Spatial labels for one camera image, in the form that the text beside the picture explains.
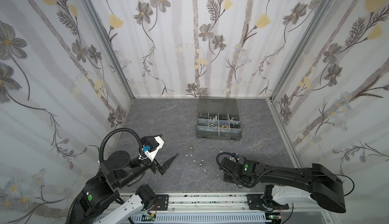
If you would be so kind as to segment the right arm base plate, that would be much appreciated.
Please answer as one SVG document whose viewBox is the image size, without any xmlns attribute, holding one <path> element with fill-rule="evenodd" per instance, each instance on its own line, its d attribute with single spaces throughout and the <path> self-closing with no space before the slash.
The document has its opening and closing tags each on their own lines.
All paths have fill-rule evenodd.
<svg viewBox="0 0 389 224">
<path fill-rule="evenodd" d="M 247 202 L 250 210 L 261 210 L 261 211 L 272 212 L 275 210 L 290 209 L 288 204 L 281 205 L 277 203 L 273 199 L 272 195 L 248 194 Z"/>
</svg>

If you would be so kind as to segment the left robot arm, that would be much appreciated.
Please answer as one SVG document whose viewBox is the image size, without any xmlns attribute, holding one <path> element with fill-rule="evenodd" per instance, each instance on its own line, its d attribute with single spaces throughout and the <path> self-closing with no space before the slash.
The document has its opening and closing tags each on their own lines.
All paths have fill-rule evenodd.
<svg viewBox="0 0 389 224">
<path fill-rule="evenodd" d="M 131 158 L 127 151 L 115 151 L 104 158 L 104 149 L 108 140 L 119 132 L 127 132 L 134 136 L 138 143 L 139 154 Z M 101 223 L 119 224 L 125 220 L 133 223 L 131 216 L 141 210 L 146 210 L 152 219 L 156 218 L 158 201 L 155 192 L 149 185 L 141 185 L 129 200 L 121 198 L 119 190 L 130 187 L 142 180 L 146 172 L 159 172 L 164 175 L 176 156 L 160 165 L 156 155 L 164 146 L 162 135 L 139 135 L 129 128 L 118 128 L 108 133 L 99 148 L 99 169 L 94 177 L 89 179 L 81 192 L 74 199 L 68 210 L 66 223 L 91 224 L 113 203 L 119 207 L 108 214 Z"/>
</svg>

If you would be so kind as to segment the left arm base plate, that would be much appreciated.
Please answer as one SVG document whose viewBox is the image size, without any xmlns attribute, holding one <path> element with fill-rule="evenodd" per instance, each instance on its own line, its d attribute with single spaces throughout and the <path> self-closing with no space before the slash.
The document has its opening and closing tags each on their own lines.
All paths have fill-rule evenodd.
<svg viewBox="0 0 389 224">
<path fill-rule="evenodd" d="M 157 195 L 151 211 L 167 211 L 169 205 L 169 195 Z"/>
</svg>

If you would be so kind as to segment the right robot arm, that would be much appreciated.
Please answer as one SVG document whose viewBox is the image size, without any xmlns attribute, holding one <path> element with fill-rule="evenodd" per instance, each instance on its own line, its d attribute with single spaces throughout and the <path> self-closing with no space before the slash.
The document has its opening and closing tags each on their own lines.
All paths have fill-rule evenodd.
<svg viewBox="0 0 389 224">
<path fill-rule="evenodd" d="M 334 174 L 321 164 L 311 167 L 287 168 L 260 163 L 236 153 L 222 152 L 216 163 L 224 173 L 223 181 L 238 187 L 253 189 L 258 183 L 278 184 L 308 192 L 310 198 L 323 209 L 346 213 L 341 174 Z"/>
</svg>

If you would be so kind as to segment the green compartment organizer box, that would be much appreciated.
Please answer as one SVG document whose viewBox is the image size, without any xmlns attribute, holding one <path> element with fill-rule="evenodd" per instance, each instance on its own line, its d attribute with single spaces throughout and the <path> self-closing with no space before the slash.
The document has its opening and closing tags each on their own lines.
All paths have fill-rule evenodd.
<svg viewBox="0 0 389 224">
<path fill-rule="evenodd" d="M 242 139 L 242 126 L 235 98 L 200 97 L 196 135 L 198 139 Z"/>
</svg>

